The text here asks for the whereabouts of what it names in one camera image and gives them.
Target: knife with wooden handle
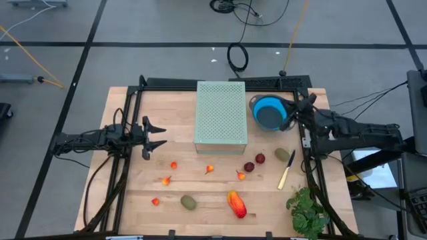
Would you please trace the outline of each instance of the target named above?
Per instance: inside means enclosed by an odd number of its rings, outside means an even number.
[[[295,157],[295,150],[292,152],[291,157],[289,158],[288,166],[286,167],[285,172],[283,173],[282,178],[280,179],[280,182],[278,185],[279,190],[282,190],[283,186],[285,185],[286,177],[288,176],[288,171],[292,165],[292,162],[294,161],[294,157]]]

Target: wooden table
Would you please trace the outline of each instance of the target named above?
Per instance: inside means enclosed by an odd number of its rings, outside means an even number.
[[[114,111],[123,107],[126,91],[126,87],[110,88],[101,126],[112,124]],[[309,92],[318,96],[316,107],[329,107],[325,89],[309,89]],[[262,93],[246,93],[247,102],[256,94]],[[268,94],[293,100],[290,93]],[[142,147],[133,148],[119,233],[167,235],[170,229],[175,229],[176,235],[243,237],[265,236],[266,231],[271,231],[275,237],[298,236],[292,228],[290,211],[285,208],[286,201],[294,193],[293,187],[306,186],[306,176],[300,169],[303,157],[298,128],[285,132],[262,131],[247,107],[248,146],[244,155],[198,155],[193,144],[195,101],[195,91],[143,92],[139,124],[142,116],[147,115],[153,125],[167,129],[165,133],[151,135],[150,139],[164,139],[167,143],[151,154],[150,161],[142,159]],[[290,153],[296,150],[294,163],[281,191],[277,190],[277,185],[286,163],[274,156],[278,147]],[[243,171],[243,165],[254,161],[258,153],[266,156],[266,162],[256,164],[255,170],[240,181],[236,170]],[[107,153],[103,151],[93,154],[88,179],[106,157]],[[172,161],[177,162],[177,169],[170,167]],[[351,230],[358,232],[342,165],[333,158],[322,163],[332,207]],[[112,160],[93,180],[87,206],[88,219],[95,215],[105,200],[111,164]],[[207,165],[213,165],[215,170],[205,175]],[[171,176],[171,183],[164,186],[161,180],[167,176]],[[228,205],[226,197],[232,189],[246,204],[248,214],[244,219],[238,219]],[[197,201],[194,211],[188,211],[181,205],[179,200],[185,194]],[[154,197],[160,200],[158,206],[151,203]],[[114,205],[107,229],[112,228]],[[75,229],[83,227],[82,211],[83,200]]]

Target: blue collapsible bowl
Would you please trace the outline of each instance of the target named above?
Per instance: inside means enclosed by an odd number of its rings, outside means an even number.
[[[277,95],[256,95],[249,101],[255,122],[266,131],[277,131],[288,113]]]

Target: gray floor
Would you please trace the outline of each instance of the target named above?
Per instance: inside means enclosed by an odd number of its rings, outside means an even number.
[[[69,0],[69,8],[46,11],[11,34],[20,41],[84,42],[100,2]],[[108,0],[95,41],[237,41],[243,24],[233,15],[214,13],[208,2]],[[427,2],[393,2],[412,42],[427,44],[423,12]],[[248,27],[244,42],[288,43],[303,4],[291,0],[284,18],[275,25]],[[263,14],[266,23],[275,19],[283,6],[282,0],[254,1],[254,8]],[[0,25],[8,28],[37,10],[13,8],[1,0]],[[310,1],[296,42],[403,44],[404,40],[385,1],[327,0]],[[69,86],[83,48],[28,50]],[[99,127],[109,87],[136,84],[140,74],[213,81],[235,77],[228,67],[226,51],[218,47],[92,47],[63,131],[75,133]],[[283,67],[288,50],[248,48],[248,53],[250,62],[242,77],[273,76]],[[427,63],[427,50],[417,53]],[[232,55],[236,63],[243,61],[238,51]],[[414,68],[406,49],[293,49],[288,74],[310,75],[314,87],[326,88],[330,103],[339,103],[397,85],[406,80],[406,71]],[[18,47],[0,47],[0,72],[45,75]],[[11,103],[15,116],[0,138],[0,183],[5,188],[0,197],[0,239],[15,235],[66,94],[67,89],[51,85],[1,85],[0,102]],[[354,106],[334,110],[342,113]],[[404,137],[411,136],[407,89],[393,91],[358,120],[397,123]],[[91,154],[70,157],[89,164]],[[86,169],[54,160],[27,236],[72,232],[86,177]],[[354,209],[362,234],[386,237],[397,232],[393,211],[359,202],[354,203]]]

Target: black floor tape line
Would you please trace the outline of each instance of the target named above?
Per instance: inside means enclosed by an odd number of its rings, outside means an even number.
[[[419,69],[423,69],[423,66],[421,64],[421,60],[418,57],[418,54],[415,51],[414,46],[412,45],[411,39],[409,38],[408,32],[405,29],[405,26],[403,26],[403,22],[399,17],[399,14],[392,2],[392,0],[386,0],[388,7],[390,8],[390,11],[392,12],[394,21],[396,22],[400,34],[402,34],[403,40],[405,41],[405,44],[408,46],[409,53],[411,54],[412,60],[414,61],[415,67]]]
[[[57,134],[60,134],[60,132],[62,132],[62,128],[63,128],[64,123],[65,123],[65,119],[67,118],[67,114],[68,114],[69,108],[71,106],[71,102],[73,100],[75,90],[77,89],[77,85],[79,83],[81,73],[83,72],[83,68],[85,67],[87,55],[88,55],[89,50],[91,48],[91,44],[93,42],[93,38],[95,37],[95,33],[96,33],[97,28],[98,28],[99,22],[101,20],[101,16],[102,16],[102,13],[105,9],[106,3],[107,3],[107,0],[102,0],[100,5],[99,5],[99,8],[97,10],[95,20],[93,21],[91,31],[89,32],[89,36],[87,37],[87,41],[86,41],[85,47],[83,49],[83,53],[81,54],[79,63],[77,65],[77,69],[75,70],[73,81],[70,84],[70,87],[69,87],[69,90],[67,93],[67,97],[65,98],[64,105],[63,105],[61,113],[59,115],[59,119],[58,119],[58,122],[56,124],[55,130],[53,132],[53,135],[51,138],[51,143],[49,144],[49,146],[52,144],[54,136],[56,136]],[[46,152],[45,158],[43,160],[43,163],[41,165],[40,172],[39,172],[37,179],[35,181],[34,188],[31,192],[30,197],[29,197],[27,206],[26,206],[24,213],[23,213],[23,216],[21,218],[21,222],[18,226],[18,230],[16,232],[15,238],[24,238],[25,237],[25,233],[27,232],[31,217],[33,216],[34,208],[37,204],[37,200],[40,196],[40,192],[43,188],[43,184],[45,182],[47,172],[48,172],[50,164],[52,162],[52,157],[53,157],[52,152],[48,149]]]

